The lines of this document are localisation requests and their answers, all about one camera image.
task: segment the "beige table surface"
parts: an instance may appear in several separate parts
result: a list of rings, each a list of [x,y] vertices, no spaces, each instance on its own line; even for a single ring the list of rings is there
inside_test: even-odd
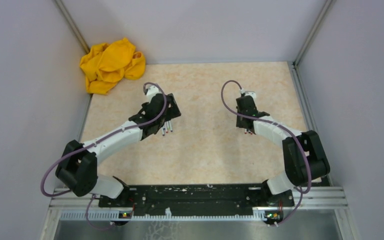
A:
[[[109,95],[92,97],[82,140],[99,137],[136,114],[146,102],[145,82],[173,93],[182,116],[172,121],[173,133],[159,132],[121,149],[98,172],[135,185],[260,183],[279,174],[282,150],[262,136],[244,134],[223,106],[220,90],[230,79],[256,92],[259,111],[306,129],[286,62],[147,65],[141,79],[123,79]],[[235,84],[225,88],[231,108],[239,96]]]

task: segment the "white marker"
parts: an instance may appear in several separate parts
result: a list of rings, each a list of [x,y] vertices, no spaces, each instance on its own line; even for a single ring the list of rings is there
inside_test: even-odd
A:
[[[173,132],[173,125],[172,125],[172,121],[168,121],[168,126],[170,127],[170,132]]]

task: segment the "yellow fabric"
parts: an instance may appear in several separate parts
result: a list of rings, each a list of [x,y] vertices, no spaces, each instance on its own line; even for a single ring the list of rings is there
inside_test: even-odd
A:
[[[142,52],[135,52],[135,49],[127,38],[92,46],[80,60],[86,91],[106,95],[123,77],[130,80],[142,77],[146,59]]]

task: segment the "gray wall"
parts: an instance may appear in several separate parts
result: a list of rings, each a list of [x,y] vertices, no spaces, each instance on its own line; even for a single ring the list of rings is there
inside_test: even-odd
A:
[[[299,71],[361,239],[384,239],[384,1],[338,0]]]
[[[128,37],[150,64],[292,61],[324,0],[64,0],[90,45]]]
[[[50,202],[40,180],[88,102],[82,55],[51,0],[0,1],[0,239],[40,236]]]

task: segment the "floor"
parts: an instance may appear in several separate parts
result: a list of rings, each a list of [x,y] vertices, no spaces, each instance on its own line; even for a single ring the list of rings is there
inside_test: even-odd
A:
[[[244,134],[235,127],[236,116],[224,108],[220,90],[230,79],[256,92],[259,111],[306,130],[286,62],[148,65],[141,79],[123,79],[109,95],[93,96],[82,140],[101,136],[136,114],[146,101],[145,82],[173,93],[182,116],[172,121],[172,133],[159,132],[121,149],[98,172],[132,185],[258,183],[282,172],[282,150],[261,136]],[[224,95],[235,108],[238,87],[228,85]]]

